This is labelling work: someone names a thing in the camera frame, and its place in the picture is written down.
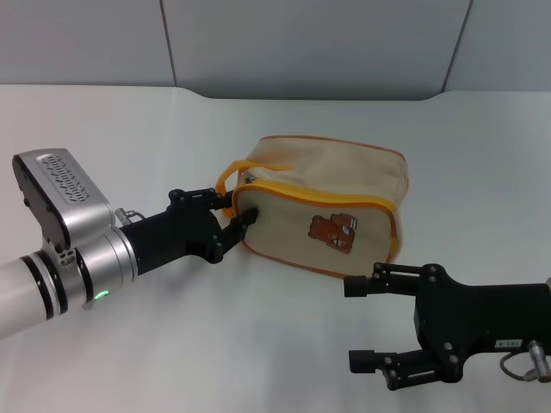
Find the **yellow zipper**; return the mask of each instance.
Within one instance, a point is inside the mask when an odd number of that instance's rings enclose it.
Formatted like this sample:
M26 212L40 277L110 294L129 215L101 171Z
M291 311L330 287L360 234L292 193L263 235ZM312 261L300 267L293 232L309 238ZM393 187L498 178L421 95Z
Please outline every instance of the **yellow zipper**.
M327 193L255 176L245 176L239 189L245 188L265 188L271 192L276 192L290 198L297 198L316 204L376 204L379 207L384 207L391 213L397 210L397 207L391 201L380 196Z

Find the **brown car patch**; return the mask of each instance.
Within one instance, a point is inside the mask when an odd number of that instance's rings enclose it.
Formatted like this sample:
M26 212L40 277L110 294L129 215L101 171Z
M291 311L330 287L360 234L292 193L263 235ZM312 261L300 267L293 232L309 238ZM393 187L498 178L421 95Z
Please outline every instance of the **brown car patch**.
M356 227L357 219L348 213L332 213L329 219L316 215L312 218L308 236L348 254L352 249Z

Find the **beige pouch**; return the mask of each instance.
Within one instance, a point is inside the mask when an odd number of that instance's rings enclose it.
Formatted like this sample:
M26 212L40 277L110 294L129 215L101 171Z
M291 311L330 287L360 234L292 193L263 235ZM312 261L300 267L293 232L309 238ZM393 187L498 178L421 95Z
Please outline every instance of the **beige pouch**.
M238 172L228 215L258 208L244 245L261 256L342 278L392 262L398 207L408 187L397 151L310 136L269 136L216 184Z

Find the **white tabletop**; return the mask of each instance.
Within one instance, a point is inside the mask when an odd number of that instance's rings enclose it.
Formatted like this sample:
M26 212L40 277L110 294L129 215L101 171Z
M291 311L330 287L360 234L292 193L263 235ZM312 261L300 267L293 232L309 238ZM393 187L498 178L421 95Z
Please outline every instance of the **white tabletop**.
M397 262L438 262L467 284L544 282L550 133L551 93L268 102L172 88L0 86L0 262L40 247L11 171L18 152L67 147L114 207L151 215L170 189L213 186L262 136L311 134L406 156ZM548 411L551 387L507 378L500 354L471 358L455 385L391 392L380 373L350 373L350 349L418 349L412 318L411 298L345 299L342 281L240 246L215 266L186 257L92 311L0 342L0 411ZM511 367L523 373L529 363L519 358Z

